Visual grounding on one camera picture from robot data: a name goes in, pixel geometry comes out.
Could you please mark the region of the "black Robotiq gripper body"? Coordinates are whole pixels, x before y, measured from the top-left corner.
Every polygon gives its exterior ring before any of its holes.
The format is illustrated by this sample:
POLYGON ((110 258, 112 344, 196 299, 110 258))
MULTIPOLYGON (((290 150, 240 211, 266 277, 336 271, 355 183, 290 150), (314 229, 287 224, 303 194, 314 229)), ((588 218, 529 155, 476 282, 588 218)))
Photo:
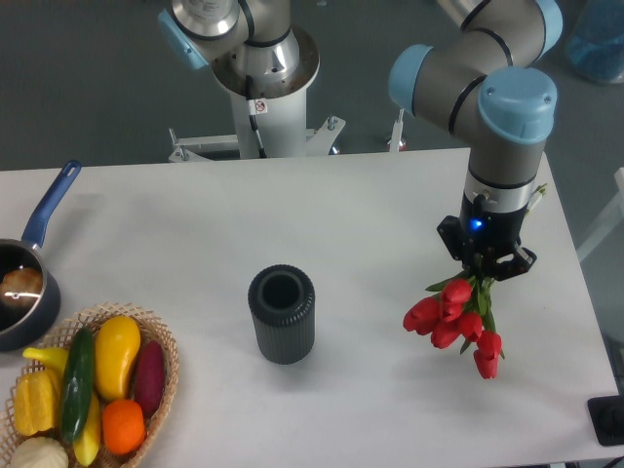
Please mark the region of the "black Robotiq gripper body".
POLYGON ((468 258, 464 267, 492 267, 494 262, 522 246, 521 229, 528 203, 518 208, 497 208, 494 200, 478 194, 472 200, 463 195, 459 220, 468 237, 468 258))

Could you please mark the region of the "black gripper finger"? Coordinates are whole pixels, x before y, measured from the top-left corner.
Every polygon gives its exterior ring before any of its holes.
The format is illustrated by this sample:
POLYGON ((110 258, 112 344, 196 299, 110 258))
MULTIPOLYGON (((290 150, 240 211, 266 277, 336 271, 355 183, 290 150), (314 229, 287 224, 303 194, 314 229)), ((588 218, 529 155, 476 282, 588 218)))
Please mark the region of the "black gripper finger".
POLYGON ((457 216, 447 215, 437 226, 437 232, 450 256, 462 263, 468 258, 468 237, 457 216))
POLYGON ((495 281, 526 274, 537 260, 537 255, 525 247, 517 246, 511 253, 498 258, 491 267, 489 276, 495 281))

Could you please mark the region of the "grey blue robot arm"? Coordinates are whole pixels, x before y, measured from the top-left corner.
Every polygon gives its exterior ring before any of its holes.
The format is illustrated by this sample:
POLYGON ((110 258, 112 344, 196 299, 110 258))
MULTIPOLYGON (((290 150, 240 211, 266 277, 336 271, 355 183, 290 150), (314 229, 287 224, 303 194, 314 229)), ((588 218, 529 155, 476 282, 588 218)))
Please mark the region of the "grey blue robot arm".
MULTIPOLYGON (((557 89, 534 64, 558 41, 553 1, 446 1, 461 37, 438 51, 404 50, 388 80, 407 113, 470 148, 461 210, 438 227, 449 254, 481 278, 528 272, 521 244, 534 179, 554 125, 557 89)), ((316 44, 287 1, 174 1, 158 17, 192 68, 208 66, 231 98, 244 159, 318 152, 306 129, 306 91, 317 76, 316 44)))

